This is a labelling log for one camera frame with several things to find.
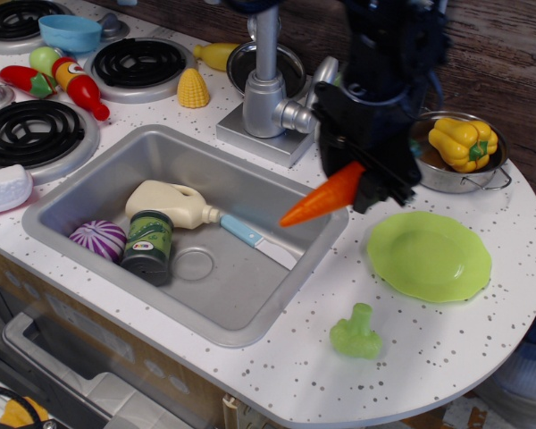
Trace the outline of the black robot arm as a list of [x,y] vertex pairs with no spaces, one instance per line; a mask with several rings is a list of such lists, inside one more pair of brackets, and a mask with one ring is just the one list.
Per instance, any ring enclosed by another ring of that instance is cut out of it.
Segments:
[[339,84],[319,83],[322,168],[332,176],[353,161],[364,167],[350,205],[364,213],[388,198],[400,205],[422,175],[409,143],[436,68],[451,45],[437,1],[347,1],[351,41]]

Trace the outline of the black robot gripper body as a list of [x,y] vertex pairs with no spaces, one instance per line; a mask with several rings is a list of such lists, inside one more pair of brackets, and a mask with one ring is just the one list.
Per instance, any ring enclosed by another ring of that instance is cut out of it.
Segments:
[[421,174],[408,134],[432,71],[431,26],[352,29],[339,84],[315,87],[320,127],[345,136],[351,162],[366,171],[400,175],[416,168],[417,184]]

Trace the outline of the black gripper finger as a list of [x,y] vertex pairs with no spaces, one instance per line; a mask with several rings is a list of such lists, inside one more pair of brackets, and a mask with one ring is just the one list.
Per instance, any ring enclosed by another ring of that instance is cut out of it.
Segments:
[[379,170],[365,171],[357,186],[353,209],[364,214],[370,207],[389,198],[404,206],[415,196],[416,168],[393,175]]
[[353,160],[348,151],[346,137],[335,133],[328,127],[319,128],[317,141],[322,169],[327,177],[332,176]]

